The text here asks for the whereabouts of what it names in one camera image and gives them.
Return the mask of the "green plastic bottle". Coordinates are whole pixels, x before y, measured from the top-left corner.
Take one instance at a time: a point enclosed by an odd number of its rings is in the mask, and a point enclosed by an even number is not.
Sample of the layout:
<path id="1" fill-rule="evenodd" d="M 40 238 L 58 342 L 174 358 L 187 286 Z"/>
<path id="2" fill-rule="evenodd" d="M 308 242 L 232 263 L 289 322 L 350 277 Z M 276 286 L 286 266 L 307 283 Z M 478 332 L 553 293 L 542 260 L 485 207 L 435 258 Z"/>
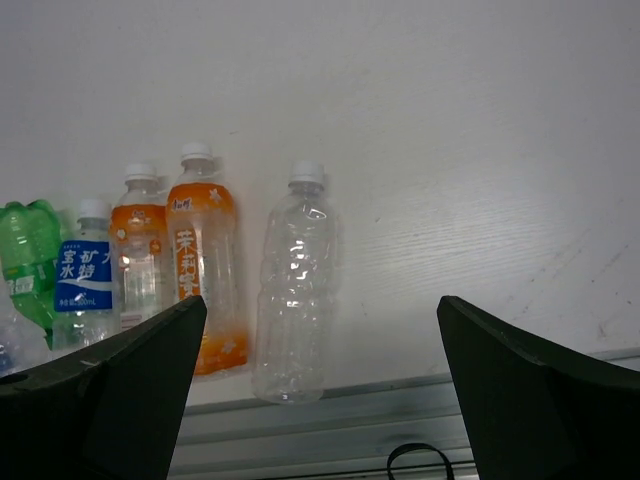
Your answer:
<path id="1" fill-rule="evenodd" d="M 44 199 L 29 204 L 9 202 L 1 208 L 1 266 L 10 298 L 25 318 L 53 340 L 56 264 L 61 226 Z"/>

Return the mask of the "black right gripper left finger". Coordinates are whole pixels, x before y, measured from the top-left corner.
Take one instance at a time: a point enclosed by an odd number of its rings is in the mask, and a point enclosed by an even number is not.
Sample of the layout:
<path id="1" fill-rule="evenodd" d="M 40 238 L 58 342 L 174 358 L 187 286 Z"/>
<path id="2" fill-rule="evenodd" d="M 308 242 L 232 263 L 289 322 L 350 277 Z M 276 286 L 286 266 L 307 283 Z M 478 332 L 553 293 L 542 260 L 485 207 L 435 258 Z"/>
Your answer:
<path id="1" fill-rule="evenodd" d="M 141 324 L 1 380 L 4 479 L 165 479 L 207 309 Z"/>

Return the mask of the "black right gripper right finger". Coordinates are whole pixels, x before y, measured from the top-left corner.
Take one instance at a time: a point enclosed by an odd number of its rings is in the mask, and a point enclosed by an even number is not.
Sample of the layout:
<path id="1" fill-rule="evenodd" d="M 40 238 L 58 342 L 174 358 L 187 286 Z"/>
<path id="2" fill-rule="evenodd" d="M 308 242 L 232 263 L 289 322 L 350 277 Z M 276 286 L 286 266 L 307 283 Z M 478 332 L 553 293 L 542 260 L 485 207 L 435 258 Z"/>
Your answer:
<path id="1" fill-rule="evenodd" d="M 460 297 L 442 297 L 437 318 L 480 478 L 638 478 L 638 372 Z"/>

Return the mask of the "short orange label bottle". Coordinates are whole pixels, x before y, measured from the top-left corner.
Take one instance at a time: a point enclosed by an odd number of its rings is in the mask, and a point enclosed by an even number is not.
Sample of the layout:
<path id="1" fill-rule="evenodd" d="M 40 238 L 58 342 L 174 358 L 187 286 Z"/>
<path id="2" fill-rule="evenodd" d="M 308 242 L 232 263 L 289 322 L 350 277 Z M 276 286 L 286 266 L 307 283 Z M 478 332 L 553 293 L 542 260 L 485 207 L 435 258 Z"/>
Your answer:
<path id="1" fill-rule="evenodd" d="M 156 168 L 135 163 L 126 168 L 127 191 L 111 212 L 114 292 L 123 331 L 168 308 L 171 253 L 166 203 Z"/>

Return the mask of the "tall orange label bottle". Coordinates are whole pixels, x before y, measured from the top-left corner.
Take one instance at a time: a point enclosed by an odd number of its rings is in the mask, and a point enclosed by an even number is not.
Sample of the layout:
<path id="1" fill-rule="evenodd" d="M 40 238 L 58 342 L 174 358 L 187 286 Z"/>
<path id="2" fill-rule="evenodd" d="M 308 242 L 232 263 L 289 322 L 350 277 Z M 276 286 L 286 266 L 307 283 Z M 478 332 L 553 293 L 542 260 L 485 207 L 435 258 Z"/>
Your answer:
<path id="1" fill-rule="evenodd" d="M 208 145 L 184 145 L 181 166 L 166 206 L 174 291 L 178 300 L 201 297 L 207 308 L 195 374 L 225 375 L 249 357 L 248 322 L 237 287 L 237 209 Z"/>

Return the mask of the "clear unlabelled plastic bottle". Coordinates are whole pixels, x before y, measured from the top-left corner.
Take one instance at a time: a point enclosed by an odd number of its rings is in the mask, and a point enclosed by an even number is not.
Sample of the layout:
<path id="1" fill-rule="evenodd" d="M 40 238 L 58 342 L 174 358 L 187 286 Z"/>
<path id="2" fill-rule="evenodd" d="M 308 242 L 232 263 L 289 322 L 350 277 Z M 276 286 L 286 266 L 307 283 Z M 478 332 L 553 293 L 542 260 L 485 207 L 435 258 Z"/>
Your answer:
<path id="1" fill-rule="evenodd" d="M 336 243 L 324 167 L 298 161 L 265 234 L 252 370 L 257 398 L 292 405 L 322 397 Z"/>

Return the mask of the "blue label water bottle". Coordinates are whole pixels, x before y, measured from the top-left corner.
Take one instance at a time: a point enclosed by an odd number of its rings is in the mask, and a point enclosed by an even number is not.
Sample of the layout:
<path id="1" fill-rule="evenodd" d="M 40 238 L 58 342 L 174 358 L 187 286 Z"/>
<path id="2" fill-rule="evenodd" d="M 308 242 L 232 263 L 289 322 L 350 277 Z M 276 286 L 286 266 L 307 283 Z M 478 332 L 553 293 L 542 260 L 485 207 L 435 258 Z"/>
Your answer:
<path id="1" fill-rule="evenodd" d="M 111 205 L 80 202 L 78 228 L 59 249 L 54 291 L 53 352 L 66 355 L 120 331 L 114 302 Z"/>

